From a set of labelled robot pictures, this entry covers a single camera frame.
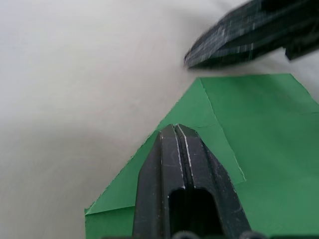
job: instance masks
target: black plastic part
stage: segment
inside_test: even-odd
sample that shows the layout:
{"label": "black plastic part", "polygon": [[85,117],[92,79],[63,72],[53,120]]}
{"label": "black plastic part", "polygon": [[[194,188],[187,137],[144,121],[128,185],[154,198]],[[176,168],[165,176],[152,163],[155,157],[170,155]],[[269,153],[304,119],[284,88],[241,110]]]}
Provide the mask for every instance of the black plastic part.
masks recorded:
{"label": "black plastic part", "polygon": [[184,64],[187,68],[228,66],[282,47],[289,60],[319,48],[318,0],[252,0],[203,34]]}
{"label": "black plastic part", "polygon": [[238,239],[250,226],[227,171],[195,131],[169,125],[139,174],[133,237]]}

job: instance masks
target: blurry black object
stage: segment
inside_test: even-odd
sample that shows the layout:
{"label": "blurry black object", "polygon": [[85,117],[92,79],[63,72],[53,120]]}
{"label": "blurry black object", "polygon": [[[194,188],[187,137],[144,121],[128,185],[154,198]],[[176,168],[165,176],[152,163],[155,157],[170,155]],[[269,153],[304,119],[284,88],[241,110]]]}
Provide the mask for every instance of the blurry black object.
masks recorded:
{"label": "blurry black object", "polygon": [[204,33],[184,59],[187,68],[252,61],[278,48],[289,60],[319,48],[319,0],[252,0]]}

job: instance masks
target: green paper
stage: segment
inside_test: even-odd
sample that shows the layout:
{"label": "green paper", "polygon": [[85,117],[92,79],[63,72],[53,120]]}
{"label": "green paper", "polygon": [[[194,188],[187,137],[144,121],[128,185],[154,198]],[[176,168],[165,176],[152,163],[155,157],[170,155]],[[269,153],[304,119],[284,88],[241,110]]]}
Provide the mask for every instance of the green paper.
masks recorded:
{"label": "green paper", "polygon": [[319,234],[318,112],[289,74],[197,79],[85,211],[86,239],[132,233],[139,170],[171,123],[196,130],[221,161],[252,229]]}

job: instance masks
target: white surface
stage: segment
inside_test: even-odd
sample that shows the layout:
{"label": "white surface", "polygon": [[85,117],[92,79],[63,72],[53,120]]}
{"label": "white surface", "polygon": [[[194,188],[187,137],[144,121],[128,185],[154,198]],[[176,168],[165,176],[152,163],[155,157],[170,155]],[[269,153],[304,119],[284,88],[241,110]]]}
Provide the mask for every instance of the white surface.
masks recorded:
{"label": "white surface", "polygon": [[184,53],[242,0],[0,1],[0,238],[82,239],[84,212],[196,76],[293,73],[319,55],[219,72]]}

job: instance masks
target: paper edge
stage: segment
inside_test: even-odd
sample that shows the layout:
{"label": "paper edge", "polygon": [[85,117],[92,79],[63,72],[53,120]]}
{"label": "paper edge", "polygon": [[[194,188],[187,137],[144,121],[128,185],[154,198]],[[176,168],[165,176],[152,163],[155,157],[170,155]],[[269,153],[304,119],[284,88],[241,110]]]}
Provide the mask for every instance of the paper edge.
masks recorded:
{"label": "paper edge", "polygon": [[222,132],[223,132],[223,135],[224,135],[224,137],[225,137],[225,139],[226,139],[226,141],[227,141],[227,143],[228,143],[228,145],[229,145],[229,147],[230,147],[230,149],[231,149],[231,151],[232,151],[232,153],[233,153],[235,163],[236,163],[236,165],[237,165],[237,167],[238,167],[238,169],[239,169],[239,171],[240,171],[240,173],[241,173],[241,175],[242,175],[243,181],[241,181],[241,182],[239,182],[239,183],[244,183],[244,182],[247,181],[247,179],[246,179],[245,174],[244,174],[243,170],[241,169],[241,167],[240,167],[240,165],[239,165],[239,163],[238,163],[238,161],[237,161],[235,151],[233,150],[233,148],[231,147],[231,145],[230,145],[230,143],[229,143],[229,141],[228,141],[228,138],[227,138],[227,136],[226,136],[226,134],[225,134],[224,128],[223,128],[223,126],[220,124],[219,119],[218,119],[217,115],[215,114],[213,105],[211,104],[211,101],[210,101],[210,98],[209,98],[209,96],[208,96],[208,94],[207,94],[206,88],[204,87],[203,82],[202,82],[202,80],[203,80],[204,78],[203,78],[203,77],[200,77],[199,79],[200,79],[200,84],[201,84],[202,88],[204,89],[205,94],[206,94],[206,97],[207,97],[207,99],[208,99],[208,102],[209,102],[209,105],[210,105],[210,109],[213,111],[213,114],[214,114],[214,116],[215,116],[215,118],[216,118],[216,120],[217,120],[217,123],[219,124],[219,126],[220,126],[220,128],[221,128],[221,130],[222,130]]}
{"label": "paper edge", "polygon": [[84,209],[84,216],[86,215],[91,215],[91,214],[96,214],[96,213],[102,213],[102,212],[108,212],[109,210],[106,211],[100,211],[100,212],[93,212],[91,213],[90,210],[92,209],[92,207],[94,207],[94,205],[96,204],[96,202],[100,199],[100,197],[107,191],[107,189],[109,188],[109,186],[113,183],[113,181],[117,178],[117,176],[122,172],[122,170],[128,165],[128,163],[134,158],[134,156],[137,154],[137,152],[139,151],[139,149],[147,142],[147,140],[155,133],[158,132],[157,129],[155,129],[152,133],[150,133],[148,135],[148,137],[144,140],[144,142],[141,144],[141,146],[136,150],[136,152],[131,156],[131,158],[126,162],[126,164],[123,166],[123,168],[118,172],[118,174],[112,179],[112,181],[109,183],[109,185],[104,189],[104,191],[100,194],[100,196],[88,207]]}
{"label": "paper edge", "polygon": [[256,77],[256,76],[280,76],[280,75],[291,75],[297,82],[299,82],[291,73],[276,73],[276,74],[243,74],[243,75],[235,75],[235,76],[201,76],[201,77],[197,77],[197,79],[212,79],[212,78],[241,78],[241,77],[246,77],[246,76],[252,76],[252,77]]}
{"label": "paper edge", "polygon": [[196,81],[199,78],[195,78],[195,80],[190,84],[190,86],[187,88],[187,90],[182,94],[182,96],[178,99],[178,101],[176,101],[176,103],[170,108],[170,110],[168,111],[168,113],[164,116],[164,118],[161,119],[161,121],[159,121],[159,123],[156,126],[157,131],[160,131],[161,128],[159,128],[159,126],[161,125],[161,123],[164,121],[164,119],[166,118],[166,116],[172,111],[172,109],[175,108],[175,106],[180,102],[180,100],[183,98],[183,96],[187,93],[187,91],[196,83]]}

